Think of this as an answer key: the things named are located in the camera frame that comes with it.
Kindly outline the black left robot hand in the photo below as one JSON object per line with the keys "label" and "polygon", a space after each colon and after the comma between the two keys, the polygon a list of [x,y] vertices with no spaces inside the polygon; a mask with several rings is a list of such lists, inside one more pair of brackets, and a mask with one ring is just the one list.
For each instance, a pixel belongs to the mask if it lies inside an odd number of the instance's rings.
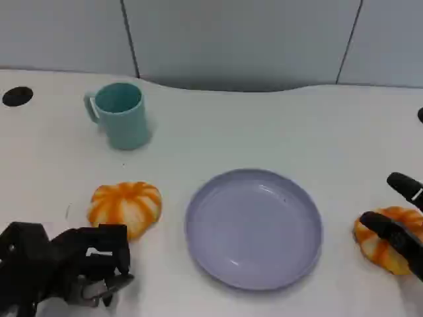
{"label": "black left robot hand", "polygon": [[77,306],[110,306],[114,294],[134,280],[127,235],[126,225],[99,225],[69,229],[55,237],[57,266],[46,297]]}

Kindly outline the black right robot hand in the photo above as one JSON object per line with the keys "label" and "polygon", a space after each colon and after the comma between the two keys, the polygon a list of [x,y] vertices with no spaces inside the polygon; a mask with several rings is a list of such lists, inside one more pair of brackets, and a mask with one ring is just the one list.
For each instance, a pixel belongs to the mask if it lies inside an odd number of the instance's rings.
{"label": "black right robot hand", "polygon": [[354,239],[373,264],[394,275],[422,279],[422,182],[393,172],[387,183],[415,209],[390,206],[366,211],[354,222]]}

